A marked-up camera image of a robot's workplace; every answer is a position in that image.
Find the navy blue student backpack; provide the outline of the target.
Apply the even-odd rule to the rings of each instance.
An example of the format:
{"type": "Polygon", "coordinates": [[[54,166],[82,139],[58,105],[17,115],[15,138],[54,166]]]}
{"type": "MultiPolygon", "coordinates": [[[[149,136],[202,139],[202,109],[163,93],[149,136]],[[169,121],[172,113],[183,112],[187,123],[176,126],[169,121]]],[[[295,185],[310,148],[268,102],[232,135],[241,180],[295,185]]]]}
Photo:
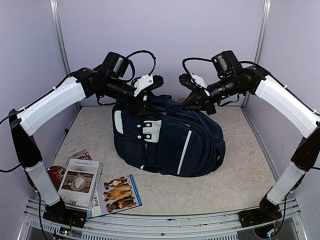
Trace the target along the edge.
{"type": "Polygon", "coordinates": [[[170,95],[152,96],[150,114],[134,116],[125,103],[112,108],[114,147],[127,164],[143,171],[200,177],[224,162],[221,126],[206,114],[184,110],[170,95]]]}

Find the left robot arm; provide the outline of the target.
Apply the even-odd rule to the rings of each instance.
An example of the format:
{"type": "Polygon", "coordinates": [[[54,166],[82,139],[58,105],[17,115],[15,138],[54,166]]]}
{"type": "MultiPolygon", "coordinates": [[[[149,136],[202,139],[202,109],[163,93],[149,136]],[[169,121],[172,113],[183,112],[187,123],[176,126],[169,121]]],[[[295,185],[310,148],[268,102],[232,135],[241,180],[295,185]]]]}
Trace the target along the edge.
{"type": "Polygon", "coordinates": [[[135,116],[150,112],[147,97],[152,95],[152,90],[164,84],[163,77],[148,73],[138,78],[132,75],[130,79],[124,80],[127,68],[135,72],[134,64],[128,56],[109,52],[102,64],[94,69],[83,67],[69,73],[51,90],[20,110],[12,109],[7,116],[19,164],[30,185],[44,200],[51,221],[70,221],[73,214],[66,208],[54,187],[33,135],[60,112],[91,96],[97,99],[107,96],[124,103],[135,116]]]}

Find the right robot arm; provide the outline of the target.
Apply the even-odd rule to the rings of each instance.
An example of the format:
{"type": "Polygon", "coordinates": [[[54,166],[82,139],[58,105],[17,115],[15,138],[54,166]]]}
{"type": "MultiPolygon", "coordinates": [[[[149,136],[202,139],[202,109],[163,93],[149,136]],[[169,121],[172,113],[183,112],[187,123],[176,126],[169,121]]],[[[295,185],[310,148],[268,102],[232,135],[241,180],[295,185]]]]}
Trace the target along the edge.
{"type": "Polygon", "coordinates": [[[266,101],[286,117],[301,133],[302,139],[290,164],[276,181],[275,185],[262,198],[257,208],[243,210],[239,217],[243,220],[266,222],[277,218],[279,204],[302,181],[305,174],[314,167],[320,153],[320,114],[304,103],[268,70],[257,63],[239,61],[231,50],[223,51],[211,59],[218,81],[206,82],[198,75],[185,73],[179,76],[179,83],[191,90],[182,103],[187,110],[205,111],[215,114],[214,105],[234,95],[250,93],[266,101]]]}

